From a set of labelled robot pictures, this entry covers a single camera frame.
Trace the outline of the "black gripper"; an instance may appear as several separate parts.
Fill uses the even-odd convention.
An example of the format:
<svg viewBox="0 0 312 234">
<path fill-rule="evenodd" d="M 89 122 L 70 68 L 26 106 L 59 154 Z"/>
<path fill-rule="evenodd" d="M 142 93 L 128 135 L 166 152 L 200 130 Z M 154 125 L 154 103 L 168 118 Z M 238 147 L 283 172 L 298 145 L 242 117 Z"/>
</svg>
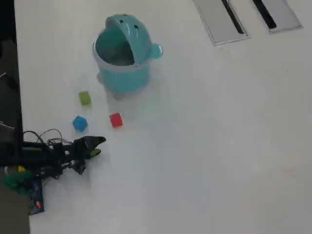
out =
<svg viewBox="0 0 312 234">
<path fill-rule="evenodd" d="M 69 153 L 67 158 L 71 160 L 92 159 L 101 153 L 101 150 L 96 148 L 104 142 L 106 138 L 103 136 L 84 136 L 76 139 L 72 144 L 65 146 L 65 150 Z"/>
</svg>

